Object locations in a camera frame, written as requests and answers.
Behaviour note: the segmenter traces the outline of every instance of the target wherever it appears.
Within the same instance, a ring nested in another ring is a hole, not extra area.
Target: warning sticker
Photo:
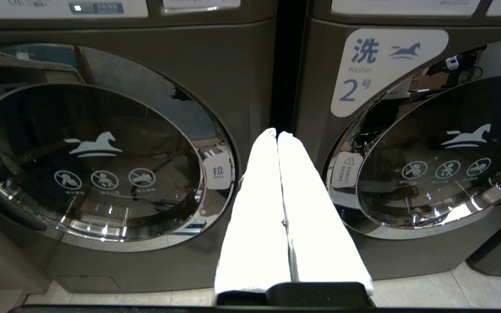
[[[334,188],[355,186],[361,164],[362,156],[359,154],[346,151],[340,152],[332,172],[332,186]]]

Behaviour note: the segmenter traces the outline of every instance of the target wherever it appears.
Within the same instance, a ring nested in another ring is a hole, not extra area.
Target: white cloth
[[[276,129],[254,142],[235,198],[214,282],[224,291],[264,293],[291,281]]]
[[[301,141],[278,137],[291,271],[298,282],[358,282],[372,278]]]

